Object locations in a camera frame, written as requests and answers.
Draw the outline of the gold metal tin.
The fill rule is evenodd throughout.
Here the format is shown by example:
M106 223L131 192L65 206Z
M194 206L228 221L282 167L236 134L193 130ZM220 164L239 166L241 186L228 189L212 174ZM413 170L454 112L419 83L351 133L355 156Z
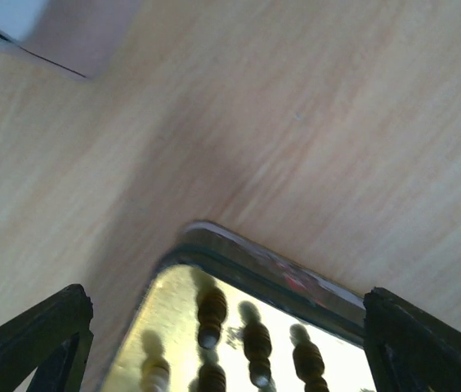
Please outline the gold metal tin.
M193 269L212 276L227 301L220 341L213 350L197 341L197 288ZM252 302L268 328L271 383L249 379L239 314ZM102 391L141 391L142 334L155 331L171 371L169 391L303 391L293 364L290 327L301 324L324 360L329 391L372 391L363 350L362 297L326 277L207 220L185 225L159 259L123 342L100 383Z

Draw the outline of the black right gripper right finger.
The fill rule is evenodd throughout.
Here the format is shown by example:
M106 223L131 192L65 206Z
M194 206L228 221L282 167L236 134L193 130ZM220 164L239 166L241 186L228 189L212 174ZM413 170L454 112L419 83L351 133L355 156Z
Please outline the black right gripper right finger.
M364 306L377 391L461 391L461 332L382 287Z

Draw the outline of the white pawn chess piece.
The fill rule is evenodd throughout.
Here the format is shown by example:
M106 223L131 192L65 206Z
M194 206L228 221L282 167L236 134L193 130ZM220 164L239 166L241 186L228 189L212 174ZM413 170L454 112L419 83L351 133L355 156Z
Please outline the white pawn chess piece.
M152 330L142 334L145 360L141 365L141 391L169 391L170 366L164 358L164 347L160 336Z

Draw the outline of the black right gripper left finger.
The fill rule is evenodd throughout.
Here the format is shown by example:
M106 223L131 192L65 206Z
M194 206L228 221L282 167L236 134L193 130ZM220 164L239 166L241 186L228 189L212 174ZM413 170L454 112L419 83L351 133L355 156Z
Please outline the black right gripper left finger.
M92 301L71 284L0 326L0 391L79 391L92 347Z

